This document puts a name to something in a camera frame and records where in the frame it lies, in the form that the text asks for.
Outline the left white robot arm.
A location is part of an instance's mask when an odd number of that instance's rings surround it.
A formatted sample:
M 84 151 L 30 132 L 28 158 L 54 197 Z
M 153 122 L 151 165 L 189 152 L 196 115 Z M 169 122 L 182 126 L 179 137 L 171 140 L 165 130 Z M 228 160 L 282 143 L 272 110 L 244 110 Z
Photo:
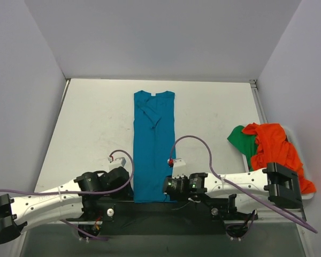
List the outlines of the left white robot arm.
M 75 219 L 93 221 L 112 214 L 114 208 L 99 206 L 103 196 L 128 195 L 131 178 L 123 167 L 109 172 L 85 172 L 69 182 L 27 196 L 0 196 L 0 244 L 49 222 Z

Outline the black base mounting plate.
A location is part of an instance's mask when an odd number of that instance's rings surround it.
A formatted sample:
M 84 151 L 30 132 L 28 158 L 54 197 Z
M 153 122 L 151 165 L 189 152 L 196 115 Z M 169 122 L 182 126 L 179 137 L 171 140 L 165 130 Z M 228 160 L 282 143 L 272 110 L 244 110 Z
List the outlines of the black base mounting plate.
M 241 213 L 236 196 L 200 203 L 135 203 L 101 198 L 85 203 L 79 218 L 67 218 L 95 236 L 201 236 L 231 233 L 243 237 L 258 219 L 257 211 Z

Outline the blue t-shirt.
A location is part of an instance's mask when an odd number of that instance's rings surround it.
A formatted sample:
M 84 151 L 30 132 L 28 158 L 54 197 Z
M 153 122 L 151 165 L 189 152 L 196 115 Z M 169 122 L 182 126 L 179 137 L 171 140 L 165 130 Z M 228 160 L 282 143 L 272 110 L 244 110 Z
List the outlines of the blue t-shirt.
M 172 174 L 168 159 L 175 158 L 172 146 L 175 93 L 165 91 L 152 95 L 145 91 L 134 94 L 133 160 L 135 165 L 134 202 L 169 202 L 163 183 Z

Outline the orange t-shirt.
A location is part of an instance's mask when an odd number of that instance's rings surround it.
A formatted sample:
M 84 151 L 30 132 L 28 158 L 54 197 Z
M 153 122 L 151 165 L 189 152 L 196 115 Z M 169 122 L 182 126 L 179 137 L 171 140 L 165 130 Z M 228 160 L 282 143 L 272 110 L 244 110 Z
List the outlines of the orange t-shirt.
M 294 145 L 287 140 L 284 128 L 278 123 L 248 124 L 242 133 L 255 136 L 257 151 L 250 159 L 253 170 L 264 168 L 268 163 L 278 163 L 297 173 L 301 193 L 316 193 L 313 182 L 305 178 L 303 163 Z

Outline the green t-shirt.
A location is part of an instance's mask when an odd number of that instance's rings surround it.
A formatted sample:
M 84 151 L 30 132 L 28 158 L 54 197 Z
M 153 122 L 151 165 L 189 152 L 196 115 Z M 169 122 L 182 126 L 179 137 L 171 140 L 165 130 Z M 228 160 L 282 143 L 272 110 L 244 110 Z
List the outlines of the green t-shirt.
M 251 165 L 251 158 L 257 153 L 258 145 L 255 142 L 256 136 L 244 134 L 243 129 L 244 126 L 242 125 L 236 126 L 227 137 L 227 140 L 246 157 L 249 170 L 254 171 L 254 168 Z

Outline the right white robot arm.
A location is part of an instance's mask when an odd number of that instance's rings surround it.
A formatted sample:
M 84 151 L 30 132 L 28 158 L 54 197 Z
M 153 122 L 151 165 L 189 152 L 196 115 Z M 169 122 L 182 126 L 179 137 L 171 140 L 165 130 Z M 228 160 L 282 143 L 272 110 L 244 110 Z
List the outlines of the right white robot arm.
M 183 160 L 175 160 L 173 174 L 164 180 L 163 193 L 171 201 L 198 202 L 223 195 L 252 194 L 283 209 L 303 206 L 298 174 L 278 163 L 269 163 L 256 171 L 224 174 L 220 179 L 207 172 L 186 175 L 185 169 Z

